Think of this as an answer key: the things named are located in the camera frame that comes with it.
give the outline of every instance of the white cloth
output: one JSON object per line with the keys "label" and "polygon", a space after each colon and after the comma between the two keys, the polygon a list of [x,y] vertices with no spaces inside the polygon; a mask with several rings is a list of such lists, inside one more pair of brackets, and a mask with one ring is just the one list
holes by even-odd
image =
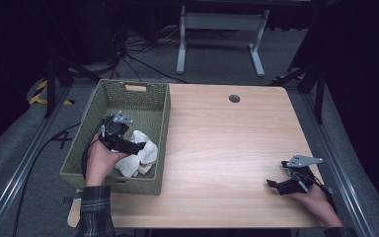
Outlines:
{"label": "white cloth", "polygon": [[130,141],[146,142],[146,145],[137,155],[130,155],[115,164],[115,167],[127,178],[136,177],[138,173],[146,174],[158,159],[158,146],[143,132],[134,130]]}

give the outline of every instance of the hand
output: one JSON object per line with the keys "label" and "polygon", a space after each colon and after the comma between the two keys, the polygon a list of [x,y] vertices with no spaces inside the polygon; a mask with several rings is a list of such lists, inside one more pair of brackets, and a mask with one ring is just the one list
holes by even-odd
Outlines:
{"label": "hand", "polygon": [[98,140],[99,134],[92,139],[92,146],[88,151],[88,163],[86,169],[85,187],[101,186],[104,179],[114,168],[116,162],[125,158],[128,154],[111,152]]}
{"label": "hand", "polygon": [[316,215],[324,223],[325,227],[343,226],[340,218],[328,203],[325,193],[317,185],[313,185],[307,194],[294,193],[288,196],[303,203],[312,214]]}

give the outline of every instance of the green woven basket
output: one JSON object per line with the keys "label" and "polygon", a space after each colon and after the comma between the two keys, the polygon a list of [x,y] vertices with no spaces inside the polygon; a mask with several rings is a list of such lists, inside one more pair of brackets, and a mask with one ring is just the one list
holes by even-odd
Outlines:
{"label": "green woven basket", "polygon": [[135,178],[124,177],[119,170],[114,169],[106,178],[106,185],[112,186],[112,192],[115,193],[159,195],[162,188],[170,110],[168,84],[101,80],[60,175],[76,189],[83,189],[82,152],[101,119],[122,111],[126,117],[133,120],[124,139],[128,139],[134,130],[141,130],[158,146],[158,159],[148,173],[139,174]]}

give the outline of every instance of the basket handle hole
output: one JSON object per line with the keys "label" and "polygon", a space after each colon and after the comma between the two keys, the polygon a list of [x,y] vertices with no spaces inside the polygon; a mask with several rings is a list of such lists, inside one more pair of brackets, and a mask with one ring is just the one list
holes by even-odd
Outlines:
{"label": "basket handle hole", "polygon": [[145,92],[147,89],[145,86],[125,85],[125,90]]}

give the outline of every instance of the shirt sleeve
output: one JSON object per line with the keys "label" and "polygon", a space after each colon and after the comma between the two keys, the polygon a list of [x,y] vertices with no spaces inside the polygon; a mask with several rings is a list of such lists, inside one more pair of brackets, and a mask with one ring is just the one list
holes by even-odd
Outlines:
{"label": "shirt sleeve", "polygon": [[115,236],[110,197],[110,186],[85,187],[83,189],[80,219],[74,236]]}
{"label": "shirt sleeve", "polygon": [[326,237],[358,237],[351,227],[334,227],[325,230]]}

